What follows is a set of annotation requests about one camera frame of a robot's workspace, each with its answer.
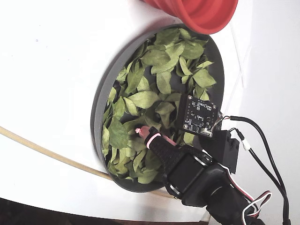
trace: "red silicone cup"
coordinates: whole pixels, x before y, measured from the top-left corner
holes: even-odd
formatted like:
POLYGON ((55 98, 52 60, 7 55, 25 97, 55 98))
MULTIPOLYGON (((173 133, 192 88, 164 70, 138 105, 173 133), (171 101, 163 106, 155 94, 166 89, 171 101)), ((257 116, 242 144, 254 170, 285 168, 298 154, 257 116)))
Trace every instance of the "red silicone cup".
POLYGON ((231 20, 238 0, 143 0, 180 18, 191 30, 213 34, 231 20))

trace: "gray bowl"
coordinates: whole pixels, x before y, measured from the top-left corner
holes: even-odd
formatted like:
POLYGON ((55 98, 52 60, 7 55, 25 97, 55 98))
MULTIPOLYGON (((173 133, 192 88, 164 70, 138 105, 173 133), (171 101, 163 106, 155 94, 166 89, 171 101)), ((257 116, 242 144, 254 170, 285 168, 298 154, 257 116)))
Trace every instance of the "gray bowl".
MULTIPOLYGON (((153 30, 147 32, 136 40, 133 40, 127 46, 125 46, 120 53, 116 56, 115 60, 109 65, 106 72, 103 74, 103 77, 99 83, 98 89, 95 94, 92 112, 91 112, 91 119, 90 119, 90 128, 92 134, 92 140, 94 144, 94 148, 97 151, 99 158, 102 160, 103 164, 106 167, 107 173, 111 176, 113 181, 117 183, 120 187, 133 192, 149 192, 153 190, 157 190, 163 187, 162 182, 152 182, 150 184, 140 184, 138 182, 132 182, 130 180, 120 180, 116 176, 110 174, 107 169, 105 158, 102 154, 102 117, 105 111, 105 106, 107 102, 108 95, 110 90, 114 84, 114 81, 119 73, 119 71, 124 67, 126 62, 130 59, 131 55, 135 52, 135 50, 148 38, 152 37, 157 32, 167 29, 167 28, 184 28, 190 32, 193 37, 198 37, 202 40, 208 40, 204 54, 207 55, 210 61, 213 61, 214 64, 209 66, 209 73, 210 75, 216 80, 216 84, 213 88, 208 90, 208 94, 210 96, 211 102, 221 108, 222 101, 223 101, 223 94, 224 94, 224 68, 222 63, 222 58, 218 47, 216 46, 215 42, 209 35, 198 34, 191 31, 187 28, 184 24, 175 24, 167 27, 162 27, 159 30, 153 30)), ((153 76, 150 75, 150 70, 146 70, 144 74, 151 82, 151 78, 153 76)), ((171 79, 171 87, 175 90, 183 90, 184 85, 181 84, 180 78, 178 76, 172 76, 171 79)))

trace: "dark floor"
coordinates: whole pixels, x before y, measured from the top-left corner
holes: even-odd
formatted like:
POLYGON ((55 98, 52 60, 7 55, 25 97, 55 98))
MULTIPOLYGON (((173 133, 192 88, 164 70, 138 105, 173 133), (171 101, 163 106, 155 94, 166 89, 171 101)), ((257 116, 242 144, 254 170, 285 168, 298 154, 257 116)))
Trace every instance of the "dark floor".
POLYGON ((207 225, 112 220, 44 210, 0 198, 0 225, 207 225))

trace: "wooden stick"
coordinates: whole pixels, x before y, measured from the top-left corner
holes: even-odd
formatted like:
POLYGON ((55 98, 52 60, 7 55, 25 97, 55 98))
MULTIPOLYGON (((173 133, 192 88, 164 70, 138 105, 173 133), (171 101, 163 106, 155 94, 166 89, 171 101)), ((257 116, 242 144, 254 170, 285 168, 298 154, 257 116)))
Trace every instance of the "wooden stick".
MULTIPOLYGON (((62 163, 65 163, 65 164, 68 164, 70 166, 73 166, 77 169, 80 169, 80 170, 83 170, 83 171, 86 171, 88 173, 92 173, 96 176, 99 176, 99 177, 102 177, 102 178, 105 178, 105 179, 108 179, 108 180, 112 180, 112 178, 105 172, 101 172, 99 170, 95 170, 93 168, 90 168, 86 165, 83 165, 81 163, 78 163, 78 162, 75 162, 69 158, 66 158, 64 156, 61 156, 53 151, 50 151, 48 149, 45 149, 19 135, 16 135, 15 133, 9 131, 9 130, 6 130, 5 128, 1 127, 0 126, 0 134, 4 135, 5 137, 8 137, 10 138, 11 140, 15 141, 15 142, 18 142, 28 148, 31 148, 33 149, 34 151, 37 151, 39 153, 42 153, 46 156, 49 156, 51 158, 54 158, 58 161, 61 161, 62 163)), ((162 196, 162 197, 167 197, 167 198, 173 198, 171 195, 167 194, 167 193, 164 193, 164 192, 160 192, 158 190, 156 191, 151 191, 150 193, 152 194, 155 194, 155 195, 159 195, 159 196, 162 196)))

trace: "white wall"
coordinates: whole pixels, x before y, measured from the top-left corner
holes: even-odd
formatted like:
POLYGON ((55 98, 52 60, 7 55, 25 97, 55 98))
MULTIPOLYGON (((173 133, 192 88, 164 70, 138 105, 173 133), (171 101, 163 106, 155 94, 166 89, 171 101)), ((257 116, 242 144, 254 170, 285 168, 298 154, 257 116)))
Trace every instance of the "white wall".
MULTIPOLYGON (((266 134, 290 201, 292 224, 300 222, 300 1, 253 2, 250 66, 240 116, 256 121, 266 134)), ((250 125, 237 127, 269 166, 259 134, 250 125)), ((282 196, 248 152, 240 150, 236 180, 254 197, 271 190, 261 213, 266 224, 282 222, 282 196)))

